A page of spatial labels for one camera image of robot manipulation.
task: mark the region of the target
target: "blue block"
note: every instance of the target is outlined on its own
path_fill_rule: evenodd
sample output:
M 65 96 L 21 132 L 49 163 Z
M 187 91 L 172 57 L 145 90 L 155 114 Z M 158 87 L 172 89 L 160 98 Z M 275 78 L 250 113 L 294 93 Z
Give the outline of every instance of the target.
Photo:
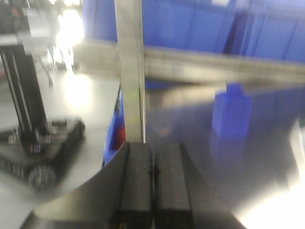
M 251 108 L 252 99 L 243 93 L 241 85 L 228 84 L 227 92 L 215 97 L 213 131 L 221 138 L 246 138 Z

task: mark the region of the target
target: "blue object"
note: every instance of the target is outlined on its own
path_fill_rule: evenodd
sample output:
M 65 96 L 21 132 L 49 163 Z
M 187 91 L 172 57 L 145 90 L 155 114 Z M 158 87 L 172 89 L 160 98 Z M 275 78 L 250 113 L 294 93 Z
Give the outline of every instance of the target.
M 117 41 L 114 0 L 84 0 L 82 17 L 86 38 Z
M 215 97 L 212 128 L 220 138 L 247 137 L 252 99 L 243 93 L 239 83 L 228 84 L 227 92 Z
M 118 152 L 116 149 L 116 139 L 118 131 L 121 127 L 125 126 L 124 122 L 124 109 L 123 109 L 123 99 L 122 92 L 120 92 L 119 97 L 120 107 L 114 111 L 112 121 L 110 123 L 104 147 L 104 164 L 108 164 L 115 154 Z
M 305 4 L 256 3 L 237 16 L 231 54 L 282 61 L 305 62 Z
M 236 9 L 198 4 L 185 49 L 223 53 Z
M 240 2 L 142 0 L 144 44 L 223 53 Z M 84 0 L 83 24 L 86 38 L 117 41 L 114 0 Z

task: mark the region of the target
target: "gray floor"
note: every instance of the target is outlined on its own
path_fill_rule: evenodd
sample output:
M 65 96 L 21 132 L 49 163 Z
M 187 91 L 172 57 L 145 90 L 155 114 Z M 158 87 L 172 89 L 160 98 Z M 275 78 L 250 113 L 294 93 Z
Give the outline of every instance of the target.
M 81 117 L 86 139 L 74 153 L 62 180 L 52 190 L 35 193 L 23 182 L 0 170 L 0 229 L 17 229 L 42 203 L 67 193 L 91 178 L 102 165 L 102 152 L 111 121 L 119 79 L 52 70 L 54 87 L 38 66 L 38 79 L 48 120 Z M 7 82 L 0 80 L 0 129 L 16 126 L 17 117 Z

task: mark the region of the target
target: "metal table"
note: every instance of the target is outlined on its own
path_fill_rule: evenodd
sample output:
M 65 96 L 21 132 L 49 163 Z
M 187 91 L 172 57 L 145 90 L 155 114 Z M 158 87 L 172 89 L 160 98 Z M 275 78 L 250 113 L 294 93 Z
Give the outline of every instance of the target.
M 253 98 L 248 138 L 228 140 L 211 130 L 214 95 L 224 86 L 146 91 L 147 143 L 153 151 L 166 143 L 185 144 L 184 175 L 196 228 L 206 228 L 207 215 L 222 219 L 207 205 L 206 187 L 248 229 L 304 228 L 304 88 L 252 78 L 244 85 Z M 286 112 L 295 107 L 300 113 Z

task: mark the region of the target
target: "blue bin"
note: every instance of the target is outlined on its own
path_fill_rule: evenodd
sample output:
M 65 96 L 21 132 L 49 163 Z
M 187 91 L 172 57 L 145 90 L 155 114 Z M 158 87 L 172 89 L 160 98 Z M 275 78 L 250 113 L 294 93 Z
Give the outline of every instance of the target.
M 234 7 L 199 4 L 185 49 L 223 53 L 235 16 Z
M 117 41 L 114 0 L 84 0 L 82 17 L 86 38 Z
M 305 62 L 303 10 L 281 5 L 253 4 L 237 20 L 231 54 Z
M 111 124 L 108 129 L 106 136 L 105 147 L 104 147 L 104 164 L 108 164 L 117 153 L 116 137 L 118 130 L 124 126 L 124 116 L 119 112 L 114 112 Z
M 222 53 L 241 1 L 143 0 L 144 44 Z M 87 38 L 117 41 L 114 0 L 85 0 L 83 9 Z

